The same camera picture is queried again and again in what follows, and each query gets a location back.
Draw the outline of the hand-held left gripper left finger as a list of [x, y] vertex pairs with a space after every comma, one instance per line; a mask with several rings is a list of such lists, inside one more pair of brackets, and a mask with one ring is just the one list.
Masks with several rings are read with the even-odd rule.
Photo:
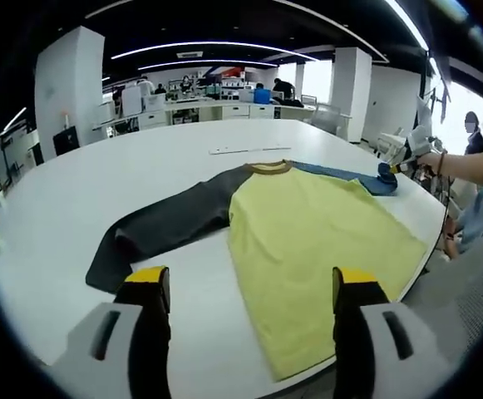
[[74, 398], [169, 398], [170, 271], [129, 275], [68, 334], [52, 377]]

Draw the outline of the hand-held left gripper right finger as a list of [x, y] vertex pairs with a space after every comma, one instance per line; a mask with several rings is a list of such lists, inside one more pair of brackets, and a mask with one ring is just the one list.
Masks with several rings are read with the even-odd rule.
[[369, 273], [333, 269], [336, 398], [428, 398], [451, 374], [433, 331]]

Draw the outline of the person's right hand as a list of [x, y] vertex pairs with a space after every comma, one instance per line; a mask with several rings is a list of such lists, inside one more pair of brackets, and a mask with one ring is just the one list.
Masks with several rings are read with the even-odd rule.
[[430, 167], [431, 170], [437, 174], [442, 157], [443, 157], [443, 154], [430, 152], [422, 155], [416, 161], [419, 165]]

